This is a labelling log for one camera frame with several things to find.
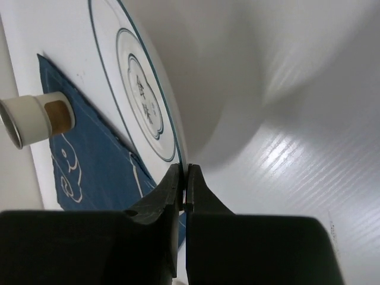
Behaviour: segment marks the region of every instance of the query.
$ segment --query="plate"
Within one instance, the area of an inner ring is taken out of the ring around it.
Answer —
[[[89,0],[94,38],[113,100],[149,175],[172,163],[187,171],[178,107],[155,48],[119,0]]]

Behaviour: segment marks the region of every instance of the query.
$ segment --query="white table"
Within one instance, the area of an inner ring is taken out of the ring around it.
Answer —
[[[237,213],[317,217],[347,284],[379,284],[380,14],[314,82],[263,109],[243,2],[128,3],[178,97],[189,161],[217,196]],[[41,53],[123,130],[87,1],[2,1],[0,13],[20,94],[42,92]],[[45,208],[59,208],[48,142],[31,149]]]

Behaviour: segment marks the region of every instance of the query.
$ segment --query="blue cloth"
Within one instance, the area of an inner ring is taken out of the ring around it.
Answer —
[[[140,159],[119,140],[96,110],[46,58],[38,55],[44,93],[60,91],[76,125],[50,139],[58,203],[64,210],[125,210],[156,184]],[[180,216],[179,244],[185,238]]]

